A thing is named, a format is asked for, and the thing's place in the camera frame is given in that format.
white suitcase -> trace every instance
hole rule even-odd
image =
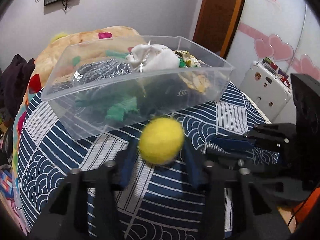
[[[240,85],[244,92],[270,121],[274,120],[292,98],[292,91],[285,86],[276,71],[254,61]]]

brown wooden door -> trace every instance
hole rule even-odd
[[[203,0],[193,41],[226,56],[244,0]]]

blue patterned tablecloth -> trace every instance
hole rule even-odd
[[[41,92],[27,109],[20,137],[18,181],[20,197],[30,227],[54,189],[71,168],[90,170],[113,159],[127,147],[130,137],[139,138],[148,122],[137,123],[99,136],[74,141],[62,126]],[[185,135],[199,148],[215,134],[243,134],[265,123],[249,99],[230,83],[219,102],[207,102],[173,113]],[[275,163],[276,153],[255,148],[249,153],[256,164]],[[231,190],[225,191],[225,235],[232,231]],[[129,186],[116,193],[122,230],[127,239],[195,239],[204,207],[204,196],[188,182],[184,160],[178,156],[170,167],[148,166],[137,158]],[[92,217],[94,190],[89,190],[88,215]],[[94,225],[89,222],[90,234]]]

plastic-wrapped gray item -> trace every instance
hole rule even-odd
[[[76,70],[72,77],[73,85],[82,85],[102,79],[131,73],[130,67],[124,62],[112,58],[107,61],[87,63]]]

dark clothing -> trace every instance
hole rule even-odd
[[[20,55],[15,55],[0,77],[0,108],[6,108],[13,119],[19,111],[30,76],[36,67],[34,62],[33,58],[27,62]]]

